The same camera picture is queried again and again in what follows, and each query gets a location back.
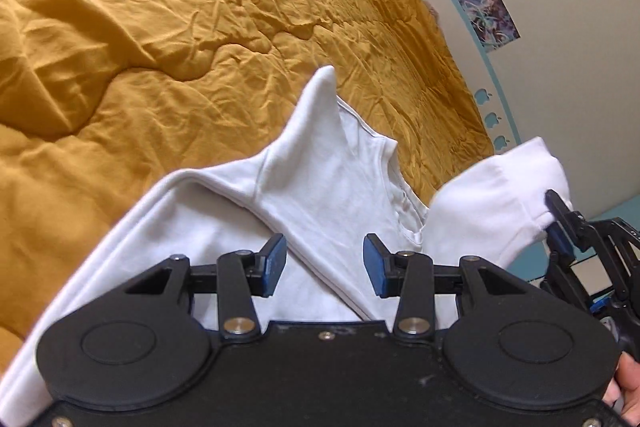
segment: blue gripper pad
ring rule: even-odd
[[[287,262],[287,239],[281,234],[273,235],[269,243],[273,242],[265,259],[264,274],[262,275],[263,297],[270,297],[276,291],[278,280]]]
[[[369,280],[373,286],[373,291],[378,297],[388,297],[385,278],[385,261],[369,237],[364,238],[362,257],[364,259],[364,267],[367,269]]]
[[[553,238],[556,240],[558,247],[562,249],[562,255],[573,255],[574,254],[574,246],[569,241],[569,238],[566,237],[560,225],[556,222],[551,223],[546,229],[546,233],[549,238]]]

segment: black mechanical arm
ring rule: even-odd
[[[54,398],[34,427],[624,427],[600,400],[620,350],[589,314],[468,255],[434,265],[364,239],[381,321],[260,327],[286,241],[215,265],[174,256],[63,317],[38,368]],[[191,315],[217,293],[218,330]],[[460,318],[436,329],[435,296]]]
[[[545,201],[556,222],[547,229],[550,257],[540,287],[603,320],[618,345],[640,360],[640,262],[634,251],[640,251],[638,230],[619,217],[587,221],[552,190]],[[589,295],[572,269],[574,245],[582,252],[593,248],[609,276],[609,288]]]

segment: circular pad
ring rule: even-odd
[[[144,359],[156,347],[154,330],[135,322],[112,322],[92,328],[82,350],[96,362],[125,365]]]
[[[97,299],[53,324],[36,352],[49,392],[94,410],[135,410],[188,388],[210,353],[209,335],[156,296]]]
[[[491,297],[449,328],[443,351],[474,391],[526,410],[602,397],[620,356],[597,320],[536,293]]]

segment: bedspread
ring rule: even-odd
[[[421,0],[0,0],[0,371],[154,182],[257,153],[325,64],[424,201],[492,153]]]

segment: teal wall stripe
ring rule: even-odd
[[[507,99],[504,95],[504,91],[502,90],[502,86],[498,81],[498,77],[495,74],[494,67],[492,66],[491,61],[489,60],[489,57],[487,56],[486,51],[484,50],[484,46],[482,45],[482,42],[480,42],[478,35],[476,35],[476,32],[471,26],[471,22],[469,22],[469,18],[466,16],[465,11],[462,9],[462,6],[460,6],[460,3],[458,2],[458,0],[451,0],[451,1],[456,7],[456,9],[458,10],[460,17],[464,21],[466,29],[471,34],[471,37],[476,44],[476,48],[478,48],[478,52],[482,57],[482,61],[484,62],[484,65],[489,73],[489,76],[491,77],[492,83],[494,83],[495,92],[497,93],[498,98],[500,98],[500,102],[502,102],[502,107],[504,108],[504,115],[507,117],[507,121],[509,122],[509,126],[511,127],[511,133],[513,134],[513,138],[516,140],[516,144],[519,145],[522,143],[522,140],[520,140],[520,133],[518,133],[518,128],[516,126],[515,121],[513,120],[511,109],[509,109],[509,104],[507,103]]]

